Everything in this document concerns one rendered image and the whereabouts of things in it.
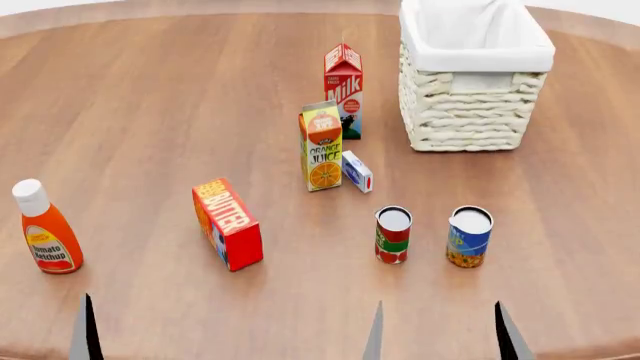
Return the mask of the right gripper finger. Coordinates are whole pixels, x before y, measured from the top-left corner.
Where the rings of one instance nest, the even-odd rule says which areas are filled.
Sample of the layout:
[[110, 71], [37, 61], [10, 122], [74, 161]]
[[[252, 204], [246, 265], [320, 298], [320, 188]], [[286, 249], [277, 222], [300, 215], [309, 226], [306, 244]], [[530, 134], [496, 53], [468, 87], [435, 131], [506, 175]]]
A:
[[378, 302], [362, 360], [381, 360], [383, 321], [383, 303]]
[[505, 305], [494, 305], [495, 329], [501, 360], [535, 360]]

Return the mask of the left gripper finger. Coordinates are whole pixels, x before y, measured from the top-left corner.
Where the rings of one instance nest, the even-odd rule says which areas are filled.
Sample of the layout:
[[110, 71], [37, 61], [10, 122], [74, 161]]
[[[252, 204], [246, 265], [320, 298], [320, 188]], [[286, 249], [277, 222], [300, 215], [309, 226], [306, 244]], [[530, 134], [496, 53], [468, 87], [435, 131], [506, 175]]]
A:
[[104, 360], [91, 297], [81, 299], [69, 351], [69, 360]]

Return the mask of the tomato ketchup bottle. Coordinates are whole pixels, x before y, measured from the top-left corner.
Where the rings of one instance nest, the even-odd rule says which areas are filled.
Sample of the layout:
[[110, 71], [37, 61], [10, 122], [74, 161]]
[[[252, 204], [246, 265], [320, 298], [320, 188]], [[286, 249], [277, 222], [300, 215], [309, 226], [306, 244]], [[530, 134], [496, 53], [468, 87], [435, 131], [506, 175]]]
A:
[[21, 211], [23, 234], [37, 267], [47, 274], [69, 274], [84, 262], [70, 224], [54, 206], [42, 183], [24, 179], [12, 188]]

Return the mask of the red tomato sauce can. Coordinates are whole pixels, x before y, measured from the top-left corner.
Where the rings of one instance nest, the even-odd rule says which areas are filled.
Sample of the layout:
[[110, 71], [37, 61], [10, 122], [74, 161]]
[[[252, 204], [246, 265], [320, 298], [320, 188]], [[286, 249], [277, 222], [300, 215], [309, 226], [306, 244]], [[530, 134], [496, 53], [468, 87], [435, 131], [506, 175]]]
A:
[[383, 263], [400, 264], [408, 258], [411, 213], [401, 206], [385, 206], [375, 214], [375, 254]]

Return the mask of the white woven wicker basket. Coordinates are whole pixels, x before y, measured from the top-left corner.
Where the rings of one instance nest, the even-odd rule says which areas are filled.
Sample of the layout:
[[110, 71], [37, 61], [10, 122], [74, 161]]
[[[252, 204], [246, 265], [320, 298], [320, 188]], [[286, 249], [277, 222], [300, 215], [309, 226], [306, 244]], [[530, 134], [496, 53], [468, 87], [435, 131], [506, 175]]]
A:
[[416, 68], [399, 48], [399, 108], [412, 149], [482, 152], [520, 146], [545, 72], [464, 73]]

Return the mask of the white cloth basket liner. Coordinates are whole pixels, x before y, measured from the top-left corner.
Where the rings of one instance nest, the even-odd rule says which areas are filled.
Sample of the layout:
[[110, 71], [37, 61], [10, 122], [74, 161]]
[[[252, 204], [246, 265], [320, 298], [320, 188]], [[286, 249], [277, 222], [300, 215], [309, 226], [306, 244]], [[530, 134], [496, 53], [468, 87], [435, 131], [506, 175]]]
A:
[[398, 85], [435, 74], [548, 73], [555, 47], [519, 0], [402, 0]]

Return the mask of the blue soup can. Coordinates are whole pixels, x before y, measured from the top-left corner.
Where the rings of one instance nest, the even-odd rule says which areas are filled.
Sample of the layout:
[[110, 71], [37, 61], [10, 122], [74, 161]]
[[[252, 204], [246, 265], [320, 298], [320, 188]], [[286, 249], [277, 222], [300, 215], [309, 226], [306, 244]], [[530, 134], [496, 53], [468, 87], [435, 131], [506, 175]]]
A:
[[484, 262], [494, 220], [478, 206], [461, 206], [449, 218], [446, 256], [455, 266], [476, 268]]

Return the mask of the small blue white box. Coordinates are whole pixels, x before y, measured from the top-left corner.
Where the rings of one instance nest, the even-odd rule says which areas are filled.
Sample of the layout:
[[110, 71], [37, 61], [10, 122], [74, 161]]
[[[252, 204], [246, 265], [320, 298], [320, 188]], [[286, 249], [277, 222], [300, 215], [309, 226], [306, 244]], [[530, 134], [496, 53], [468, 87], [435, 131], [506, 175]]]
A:
[[351, 151], [342, 152], [342, 173], [364, 194], [373, 190], [373, 173]]

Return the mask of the red butter box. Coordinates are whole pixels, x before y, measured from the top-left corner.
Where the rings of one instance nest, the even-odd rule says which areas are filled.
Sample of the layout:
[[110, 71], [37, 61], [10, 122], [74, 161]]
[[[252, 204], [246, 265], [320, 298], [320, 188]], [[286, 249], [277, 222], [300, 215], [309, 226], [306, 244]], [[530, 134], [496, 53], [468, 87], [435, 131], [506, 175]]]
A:
[[200, 227], [229, 271], [263, 260], [259, 221], [227, 179], [195, 186], [192, 197]]

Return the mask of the orange juice carton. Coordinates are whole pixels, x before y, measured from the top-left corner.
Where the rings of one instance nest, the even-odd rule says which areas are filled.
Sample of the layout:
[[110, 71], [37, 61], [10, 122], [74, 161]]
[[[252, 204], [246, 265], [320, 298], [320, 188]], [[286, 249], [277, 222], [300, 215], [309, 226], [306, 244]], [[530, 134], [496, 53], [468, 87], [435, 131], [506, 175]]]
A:
[[301, 169], [308, 191], [340, 186], [343, 131], [336, 101], [304, 106], [298, 125]]

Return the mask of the red milk carton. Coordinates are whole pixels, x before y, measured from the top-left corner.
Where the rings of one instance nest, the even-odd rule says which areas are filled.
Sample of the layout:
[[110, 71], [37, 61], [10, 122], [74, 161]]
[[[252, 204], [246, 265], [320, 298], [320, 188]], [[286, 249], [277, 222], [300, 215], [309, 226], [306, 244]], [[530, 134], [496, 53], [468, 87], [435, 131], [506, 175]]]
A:
[[344, 42], [324, 56], [324, 95], [334, 100], [345, 140], [360, 140], [363, 115], [362, 58]]

